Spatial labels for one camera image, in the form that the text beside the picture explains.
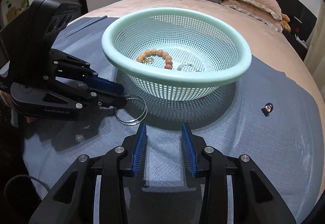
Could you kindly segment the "left hand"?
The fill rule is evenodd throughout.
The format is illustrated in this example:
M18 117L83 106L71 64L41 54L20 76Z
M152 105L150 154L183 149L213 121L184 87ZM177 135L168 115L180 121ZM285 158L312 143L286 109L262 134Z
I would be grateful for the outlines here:
M28 123L28 124L30 124L30 123L32 123L32 122L35 122L35 121L37 121L38 120L38 118L35 118L35 117L26 117L26 122Z

